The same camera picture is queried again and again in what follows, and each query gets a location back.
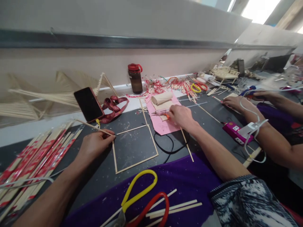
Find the purple fabric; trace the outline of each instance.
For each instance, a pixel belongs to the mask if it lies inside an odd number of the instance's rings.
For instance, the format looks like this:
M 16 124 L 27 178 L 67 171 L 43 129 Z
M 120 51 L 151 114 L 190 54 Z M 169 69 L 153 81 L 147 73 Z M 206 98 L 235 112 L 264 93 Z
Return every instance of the purple fabric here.
M 222 182 L 214 171 L 209 168 L 210 165 L 202 152 L 199 157 L 193 154 L 193 158 L 195 162 L 192 162 L 188 155 L 174 162 L 151 167 L 150 169 L 154 170 L 158 175 L 158 182 L 149 193 L 127 209 L 126 220 L 130 221 L 139 215 L 158 192 L 163 191 L 168 194 L 172 190 L 177 189 L 177 192 L 169 197 L 170 206 L 194 199 L 202 202 L 202 206 L 170 214 L 166 226 L 201 226 L 213 213 L 213 206 L 208 198 L 208 193 Z M 93 201 L 80 207 L 63 221 L 62 226 L 101 226 L 121 207 L 124 195 L 134 177 L 126 179 Z M 153 176 L 151 174 L 141 176 L 135 183 L 129 199 L 144 190 L 152 181 Z M 161 202 L 152 211 L 164 208 L 165 202 Z M 157 219 L 144 218 L 140 226 L 146 226 L 155 220 Z
M 289 133 L 294 120 L 291 115 L 278 110 L 266 103 L 258 103 L 257 108 L 263 114 L 265 119 L 282 135 Z

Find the gray tabletop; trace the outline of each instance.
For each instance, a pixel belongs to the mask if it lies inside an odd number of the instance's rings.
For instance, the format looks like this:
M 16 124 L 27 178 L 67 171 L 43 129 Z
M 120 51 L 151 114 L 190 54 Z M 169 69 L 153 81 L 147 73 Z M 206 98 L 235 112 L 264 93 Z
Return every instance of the gray tabletop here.
M 221 95 L 215 94 L 215 96 L 219 99 L 223 99 L 229 93 L 224 92 Z M 212 96 L 206 96 L 206 94 L 202 95 L 197 100 L 197 103 L 206 102 L 206 104 L 201 105 L 209 114 L 211 114 L 214 118 L 216 118 L 219 122 L 235 122 L 238 126 L 243 127 L 246 125 L 246 121 L 243 116 L 237 114 L 233 110 L 228 109 L 223 106 L 221 103 L 216 101 Z M 181 101 L 181 104 L 184 106 L 193 105 L 193 102 L 189 100 Z M 113 122 L 102 125 L 104 128 L 111 129 L 115 133 L 123 132 L 132 128 L 136 128 L 142 125 L 145 125 L 145 120 L 142 112 L 138 110 L 133 110 L 127 113 L 123 113 Z M 202 110 L 199 106 L 191 107 L 191 111 L 193 114 L 193 118 L 215 139 L 217 139 L 227 150 L 229 150 L 241 163 L 244 163 L 248 158 L 248 155 L 244 151 L 243 147 L 241 147 L 238 143 L 236 143 L 223 129 L 223 125 L 213 119 L 209 114 L 207 114 L 204 110 Z M 151 126 L 152 135 L 155 134 L 155 131 L 152 127 L 151 119 L 146 113 L 146 118 L 148 124 Z M 71 128 L 72 131 L 75 131 L 79 126 L 74 126 Z M 67 154 L 64 156 L 62 161 L 59 163 L 58 167 L 54 171 L 62 170 L 67 167 L 76 157 L 84 136 L 93 132 L 94 129 L 85 126 L 82 133 L 79 135 L 78 139 L 69 149 Z M 181 131 L 177 131 L 169 134 L 171 139 L 174 141 L 174 150 L 182 147 L 185 142 L 182 136 Z M 156 141 L 159 146 L 163 149 L 170 151 L 172 148 L 172 142 L 167 136 L 155 136 Z M 28 143 L 29 141 L 23 141 L 20 143 L 12 144 L 6 147 L 0 148 L 0 157 L 2 165 L 0 166 L 0 171 L 4 171 L 6 167 L 15 159 L 17 153 L 19 153 Z M 189 148 L 191 152 L 202 152 L 198 143 L 190 137 L 188 142 Z M 259 146 L 256 142 L 251 142 L 249 146 L 256 150 Z M 114 157 L 112 148 L 110 147 L 104 154 L 96 160 L 91 168 L 88 170 L 86 174 L 86 178 L 81 183 L 81 186 L 78 188 L 75 193 L 74 198 L 72 199 L 69 212 L 72 212 L 78 209 L 83 204 L 93 200 L 109 188 L 115 186 L 116 184 L 122 182 L 128 177 L 139 173 L 140 171 L 149 168 L 151 166 L 162 164 L 168 154 L 164 153 L 157 146 L 159 156 L 150 159 L 146 162 L 143 162 L 133 168 L 130 168 L 122 173 L 115 174 L 115 166 L 114 166 Z M 117 169 L 122 170 L 128 166 L 131 166 L 137 162 L 140 162 L 148 157 L 152 157 L 156 154 L 151 134 L 147 127 L 142 127 L 127 133 L 123 133 L 118 135 L 115 140 L 115 152 L 116 152 L 116 160 L 117 160 Z M 177 160 L 181 157 L 188 155 L 188 150 L 186 147 L 181 149 L 178 153 L 170 156 L 168 162 Z M 49 182 L 45 183 L 43 188 L 40 190 L 38 195 L 41 195 L 45 189 L 49 186 Z

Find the black and white fabric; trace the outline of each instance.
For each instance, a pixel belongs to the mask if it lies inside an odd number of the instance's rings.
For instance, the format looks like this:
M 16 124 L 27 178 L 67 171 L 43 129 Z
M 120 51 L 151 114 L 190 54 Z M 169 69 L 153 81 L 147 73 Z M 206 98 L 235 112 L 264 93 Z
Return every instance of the black and white fabric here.
M 266 183 L 253 175 L 228 181 L 210 192 L 221 225 L 299 226 Z

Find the hand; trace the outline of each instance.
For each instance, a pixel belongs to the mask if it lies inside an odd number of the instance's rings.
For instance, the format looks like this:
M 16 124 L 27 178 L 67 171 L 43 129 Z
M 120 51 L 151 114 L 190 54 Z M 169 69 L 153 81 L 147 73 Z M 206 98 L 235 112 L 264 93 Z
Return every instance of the hand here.
M 189 132 L 194 126 L 199 125 L 192 116 L 192 111 L 180 105 L 172 105 L 167 114 L 171 119 L 176 122 L 179 126 Z
M 283 97 L 279 95 L 277 92 L 271 92 L 271 91 L 256 91 L 253 94 L 253 100 L 255 101 L 270 101 L 273 102 L 274 100 Z
M 75 159 L 78 164 L 89 165 L 95 158 L 102 154 L 110 143 L 116 138 L 115 133 L 108 129 L 104 131 L 112 134 L 109 136 L 104 132 L 93 132 L 83 138 L 80 151 Z
M 229 105 L 230 107 L 234 108 L 235 110 L 243 114 L 247 110 L 240 105 L 240 100 L 242 106 L 244 106 L 246 109 L 249 109 L 255 113 L 259 113 L 258 108 L 243 96 L 227 97 L 226 99 L 223 100 L 223 104 Z

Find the metal rail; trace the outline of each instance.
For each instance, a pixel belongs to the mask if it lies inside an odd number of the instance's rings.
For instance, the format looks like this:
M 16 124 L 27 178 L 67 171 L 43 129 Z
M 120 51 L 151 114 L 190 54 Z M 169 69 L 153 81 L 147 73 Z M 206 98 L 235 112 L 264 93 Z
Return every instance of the metal rail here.
M 253 45 L 215 41 L 136 38 L 0 29 L 0 48 L 122 48 L 122 49 L 295 49 L 296 46 Z

